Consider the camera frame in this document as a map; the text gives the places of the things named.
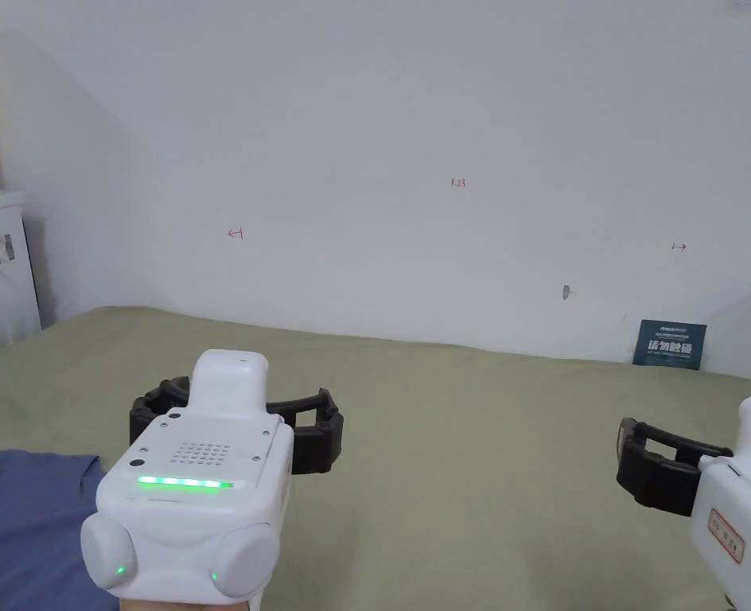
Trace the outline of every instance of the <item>green led light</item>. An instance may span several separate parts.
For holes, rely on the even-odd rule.
[[[181,479],[179,477],[139,475],[138,481],[142,484],[182,485],[190,488],[234,488],[234,484],[230,481]]]

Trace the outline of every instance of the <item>green bedsheet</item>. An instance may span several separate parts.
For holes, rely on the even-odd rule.
[[[135,397],[207,348],[265,354],[268,399],[328,387],[327,475],[294,478],[265,611],[724,608],[687,521],[615,481],[619,420],[731,445],[751,381],[94,310],[0,352],[0,449],[125,450]]]

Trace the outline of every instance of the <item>dark blue card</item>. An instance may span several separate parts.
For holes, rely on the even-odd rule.
[[[642,320],[634,365],[700,369],[706,325]]]

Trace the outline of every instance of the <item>red label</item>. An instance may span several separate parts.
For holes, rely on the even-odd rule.
[[[714,508],[710,511],[710,533],[723,546],[723,549],[729,552],[735,562],[739,565],[743,562],[743,553],[746,550],[745,541]]]

